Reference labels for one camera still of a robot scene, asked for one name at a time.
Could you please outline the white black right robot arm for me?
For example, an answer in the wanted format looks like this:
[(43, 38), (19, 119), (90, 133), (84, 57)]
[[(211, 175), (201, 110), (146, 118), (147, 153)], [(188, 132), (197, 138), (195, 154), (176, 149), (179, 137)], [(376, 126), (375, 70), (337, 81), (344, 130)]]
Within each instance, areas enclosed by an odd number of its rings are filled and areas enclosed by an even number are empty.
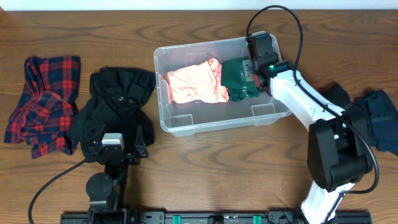
[(313, 179), (300, 209), (307, 223), (327, 223), (353, 185), (378, 166), (366, 139), (366, 122), (358, 110), (346, 111), (310, 86), (276, 52), (251, 53), (255, 80), (282, 102), (308, 131), (307, 166)]

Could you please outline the navy garment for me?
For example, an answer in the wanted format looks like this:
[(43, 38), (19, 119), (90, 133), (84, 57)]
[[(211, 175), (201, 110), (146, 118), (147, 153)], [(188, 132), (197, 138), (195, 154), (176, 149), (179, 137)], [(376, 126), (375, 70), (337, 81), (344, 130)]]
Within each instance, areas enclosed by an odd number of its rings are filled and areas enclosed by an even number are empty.
[(370, 144), (378, 151), (397, 155), (397, 109), (386, 92), (370, 91), (355, 104), (366, 118)]

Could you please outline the black crumpled garment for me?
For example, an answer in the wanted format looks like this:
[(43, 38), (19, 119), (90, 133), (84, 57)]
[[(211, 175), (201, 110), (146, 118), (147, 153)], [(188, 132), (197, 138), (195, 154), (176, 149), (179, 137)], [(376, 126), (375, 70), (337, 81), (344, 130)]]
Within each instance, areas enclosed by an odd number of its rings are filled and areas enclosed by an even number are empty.
[(127, 148), (135, 143), (136, 131), (142, 126), (146, 146), (155, 142), (152, 121), (141, 110), (156, 86), (155, 73), (140, 68), (103, 67), (90, 76), (91, 98), (76, 115), (68, 137), (80, 143), (83, 155), (99, 135), (121, 133)]

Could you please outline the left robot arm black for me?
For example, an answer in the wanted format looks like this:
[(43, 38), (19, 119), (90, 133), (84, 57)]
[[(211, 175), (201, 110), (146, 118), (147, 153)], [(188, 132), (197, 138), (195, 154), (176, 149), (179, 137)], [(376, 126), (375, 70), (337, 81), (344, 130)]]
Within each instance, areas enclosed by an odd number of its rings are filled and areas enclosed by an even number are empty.
[(88, 224), (131, 224), (138, 222), (136, 213), (124, 206), (128, 168), (148, 157), (142, 126), (136, 131), (135, 143), (127, 148), (121, 133), (101, 133), (88, 146), (90, 159), (103, 165), (104, 171), (92, 175), (86, 183), (90, 198)]

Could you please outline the pink shirt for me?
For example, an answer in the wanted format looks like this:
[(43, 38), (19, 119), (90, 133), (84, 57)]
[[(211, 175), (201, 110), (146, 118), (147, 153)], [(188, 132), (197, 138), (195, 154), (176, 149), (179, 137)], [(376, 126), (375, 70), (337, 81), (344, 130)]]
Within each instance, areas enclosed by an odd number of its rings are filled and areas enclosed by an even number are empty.
[(165, 80), (169, 101), (178, 104), (228, 102), (227, 88), (221, 84), (221, 72), (222, 65), (215, 58), (168, 72)]

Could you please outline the dark green garment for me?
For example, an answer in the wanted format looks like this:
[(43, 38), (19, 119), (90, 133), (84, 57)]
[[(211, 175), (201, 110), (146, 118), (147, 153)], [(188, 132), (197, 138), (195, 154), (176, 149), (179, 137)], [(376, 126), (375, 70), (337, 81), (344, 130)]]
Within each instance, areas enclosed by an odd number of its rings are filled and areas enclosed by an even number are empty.
[(235, 102), (246, 97), (256, 98), (261, 93), (252, 79), (252, 73), (245, 76), (245, 64), (251, 66), (249, 57), (234, 58), (221, 64), (221, 85), (227, 88), (230, 99)]

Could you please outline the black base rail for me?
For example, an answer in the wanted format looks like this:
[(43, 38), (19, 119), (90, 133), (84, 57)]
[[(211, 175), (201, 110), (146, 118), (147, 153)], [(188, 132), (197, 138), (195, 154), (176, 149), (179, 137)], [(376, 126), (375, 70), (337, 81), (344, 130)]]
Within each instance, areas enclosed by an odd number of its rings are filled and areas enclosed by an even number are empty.
[(123, 213), (64, 214), (61, 224), (130, 223), (130, 224), (298, 224), (306, 223), (293, 211), (273, 210), (266, 213), (165, 213), (143, 212), (131, 217)]

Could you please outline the clear plastic storage bin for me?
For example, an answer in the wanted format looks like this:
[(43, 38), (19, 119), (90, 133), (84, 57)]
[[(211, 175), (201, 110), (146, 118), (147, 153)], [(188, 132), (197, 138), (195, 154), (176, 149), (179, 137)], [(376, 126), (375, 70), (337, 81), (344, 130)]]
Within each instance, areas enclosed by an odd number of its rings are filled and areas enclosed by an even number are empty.
[(166, 74), (183, 67), (197, 65), (211, 58), (225, 62), (249, 55), (244, 37), (159, 47), (154, 51), (160, 125), (176, 137), (196, 133), (272, 124), (292, 114), (283, 103), (261, 93), (256, 98), (239, 102), (204, 103), (171, 102), (167, 94)]

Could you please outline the black garment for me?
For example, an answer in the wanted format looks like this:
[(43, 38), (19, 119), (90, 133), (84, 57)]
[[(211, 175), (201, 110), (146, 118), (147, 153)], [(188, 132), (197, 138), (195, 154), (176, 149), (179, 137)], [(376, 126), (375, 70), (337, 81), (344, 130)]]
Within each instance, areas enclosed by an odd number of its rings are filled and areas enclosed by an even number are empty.
[(340, 84), (334, 83), (329, 88), (325, 89), (321, 95), (330, 103), (342, 108), (342, 111), (334, 109), (335, 113), (349, 123), (369, 144), (368, 128), (366, 126), (366, 117), (362, 109), (351, 102), (349, 94), (343, 89)]
[(127, 148), (135, 143), (136, 131), (142, 126), (146, 146), (155, 142), (152, 121), (141, 110), (156, 86), (155, 73), (140, 68), (103, 67), (90, 76), (91, 98), (76, 115), (68, 137), (80, 143), (83, 155), (99, 135), (121, 133)]

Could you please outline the red navy plaid shirt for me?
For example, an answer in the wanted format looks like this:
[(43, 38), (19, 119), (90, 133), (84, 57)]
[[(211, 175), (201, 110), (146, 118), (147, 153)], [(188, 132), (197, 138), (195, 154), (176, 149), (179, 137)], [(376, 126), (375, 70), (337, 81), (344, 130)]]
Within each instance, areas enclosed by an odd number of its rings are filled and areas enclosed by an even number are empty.
[(67, 134), (78, 113), (79, 56), (28, 57), (20, 100), (9, 117), (4, 142), (32, 146), (33, 159), (54, 151), (74, 154), (77, 142)]

